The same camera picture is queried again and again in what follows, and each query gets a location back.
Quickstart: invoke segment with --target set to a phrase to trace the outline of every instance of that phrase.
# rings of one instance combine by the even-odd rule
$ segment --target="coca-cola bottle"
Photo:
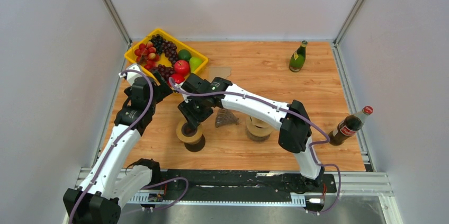
[[[373,108],[366,106],[362,111],[347,116],[338,126],[329,133],[330,144],[339,146],[343,142],[352,137],[359,129],[362,128],[368,115],[373,113]]]

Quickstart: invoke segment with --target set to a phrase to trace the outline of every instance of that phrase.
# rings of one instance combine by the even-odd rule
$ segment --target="lime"
[[[190,58],[192,58],[192,55],[190,54],[190,52],[188,50],[182,49],[179,51],[178,57],[181,60],[189,61]]]

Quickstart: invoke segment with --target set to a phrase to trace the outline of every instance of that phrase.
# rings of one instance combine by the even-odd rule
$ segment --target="gray wall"
[[[125,43],[102,0],[0,0],[0,223],[62,223]]]
[[[366,0],[341,49],[405,223],[447,223],[449,0]]]
[[[134,39],[332,39],[356,0],[112,0]]]

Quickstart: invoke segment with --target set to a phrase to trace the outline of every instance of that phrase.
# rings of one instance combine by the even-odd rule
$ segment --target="grape bunch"
[[[154,47],[156,48],[156,54],[160,55],[163,52],[162,45],[164,43],[164,38],[161,35],[153,35],[150,40]]]
[[[159,64],[157,67],[153,68],[151,72],[159,72],[160,75],[168,82],[171,75],[175,74],[175,69],[172,67],[166,67],[165,65]]]
[[[177,47],[172,41],[164,39],[161,35],[153,35],[151,42],[157,50],[157,54],[165,53],[165,57],[168,58],[170,63],[175,65],[175,62],[179,61]]]

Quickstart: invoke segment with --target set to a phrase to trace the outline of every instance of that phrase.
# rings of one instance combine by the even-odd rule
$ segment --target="wooden table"
[[[328,42],[310,42],[307,58],[299,73],[288,69],[291,54],[299,42],[186,42],[209,58],[210,67],[231,67],[228,77],[234,84],[272,100],[291,103],[296,99],[304,104],[312,120],[324,131],[332,130],[348,115],[344,93]],[[200,76],[208,78],[209,69]],[[113,121],[126,96],[128,87],[123,81],[116,99],[106,136],[111,134]],[[245,114],[234,111],[242,122],[215,128],[215,113],[204,123],[205,147],[192,153],[176,137],[175,128],[182,118],[177,105],[179,94],[172,94],[156,106],[156,114],[145,134],[132,149],[125,166],[148,158],[160,162],[161,168],[183,169],[240,169],[264,171],[297,171],[293,155],[278,144],[279,132],[263,143],[255,143],[245,136]],[[312,129],[314,141],[324,140]],[[365,171],[360,148],[355,137],[335,147],[330,144],[315,147],[322,163],[335,163],[342,171]]]

